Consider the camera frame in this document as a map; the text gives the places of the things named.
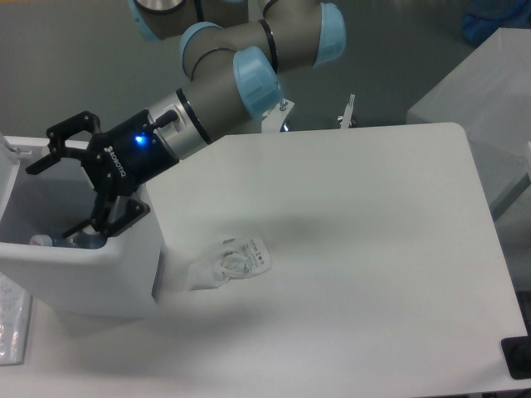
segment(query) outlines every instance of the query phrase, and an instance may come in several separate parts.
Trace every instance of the white table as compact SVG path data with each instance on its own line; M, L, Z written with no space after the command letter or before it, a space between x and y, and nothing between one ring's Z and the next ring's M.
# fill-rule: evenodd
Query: white table
M224 138L149 184L169 246L161 316L38 303L2 396L414 397L531 386L499 342L525 334L468 143L455 124ZM219 235L273 269L175 293Z

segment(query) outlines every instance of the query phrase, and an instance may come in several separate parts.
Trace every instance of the light blue joint cap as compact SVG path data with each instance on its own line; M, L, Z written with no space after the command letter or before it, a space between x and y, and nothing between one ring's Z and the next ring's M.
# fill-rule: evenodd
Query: light blue joint cap
M148 24L145 22L145 20L140 15L140 12L138 8L136 7L136 4L134 4L134 0L128 0L129 3L129 10L131 10L131 13L133 14L134 21L136 22L136 26L139 27L140 33L142 33L142 36L147 41L161 41L155 34L152 32L151 29L149 29Z
M314 66L338 59L347 46L347 30L343 15L332 3L321 3L323 23Z
M217 27L219 29L223 29L219 25L216 25L212 22L198 22L191 25L181 36L181 41L179 42L179 52L181 54L181 63L183 65L184 70L184 52L186 51L186 45L192 39L193 35L195 35L197 32L199 32L201 29L204 29L205 27Z
M275 71L258 47L238 51L232 64L241 100L254 119L284 98Z

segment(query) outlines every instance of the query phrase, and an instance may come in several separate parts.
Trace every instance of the gray floor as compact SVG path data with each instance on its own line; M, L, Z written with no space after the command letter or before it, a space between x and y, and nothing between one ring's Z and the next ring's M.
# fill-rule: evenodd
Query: gray floor
M251 1L251 16L260 16ZM473 48L460 37L465 0L336 0L348 26L340 61L281 77L296 129L335 127L354 92L361 126L406 111ZM178 38L147 43L125 0L0 3L0 131L42 136L88 109L109 129L187 84Z

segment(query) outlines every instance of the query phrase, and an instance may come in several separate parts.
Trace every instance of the white bin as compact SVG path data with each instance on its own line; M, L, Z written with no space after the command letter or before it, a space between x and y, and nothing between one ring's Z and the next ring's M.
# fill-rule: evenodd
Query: white bin
M63 159L38 176L27 175L26 167L41 157L47 140L7 141L32 155L9 152L0 134L0 273L59 310L132 318L156 313L164 243L153 208L100 249L30 246L32 235L87 218L95 192L76 160ZM144 187L140 191L151 206Z

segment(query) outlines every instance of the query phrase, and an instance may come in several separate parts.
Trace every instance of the blue led light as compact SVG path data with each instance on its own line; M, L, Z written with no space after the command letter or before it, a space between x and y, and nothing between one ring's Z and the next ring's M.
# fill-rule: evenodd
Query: blue led light
M145 138L143 135L137 135L136 137L134 137L134 140L141 147L143 147L148 142L148 139Z

